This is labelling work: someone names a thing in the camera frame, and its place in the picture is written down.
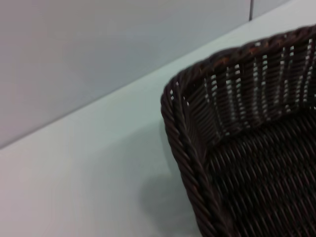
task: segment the white table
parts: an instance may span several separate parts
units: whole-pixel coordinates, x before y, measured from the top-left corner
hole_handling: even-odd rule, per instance
[[[291,1],[1,150],[0,236],[200,236],[164,133],[164,85],[217,50],[316,23],[315,7]]]

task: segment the woven basket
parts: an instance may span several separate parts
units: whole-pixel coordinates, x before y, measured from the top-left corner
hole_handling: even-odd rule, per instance
[[[181,71],[161,113],[203,237],[316,237],[316,26]]]

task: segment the wicker basket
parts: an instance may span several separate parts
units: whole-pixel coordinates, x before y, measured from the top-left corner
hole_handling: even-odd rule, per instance
[[[161,113],[203,237],[316,237],[316,26],[181,71]]]

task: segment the gray wall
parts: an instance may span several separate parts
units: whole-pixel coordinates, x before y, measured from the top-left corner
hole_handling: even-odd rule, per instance
[[[253,0],[253,18],[258,17],[289,0]]]
[[[0,1],[0,147],[247,22],[249,3]]]

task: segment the basket bottom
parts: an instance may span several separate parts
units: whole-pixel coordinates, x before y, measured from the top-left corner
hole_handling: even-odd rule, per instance
[[[316,236],[316,114],[286,116],[210,154],[210,182],[242,237]]]

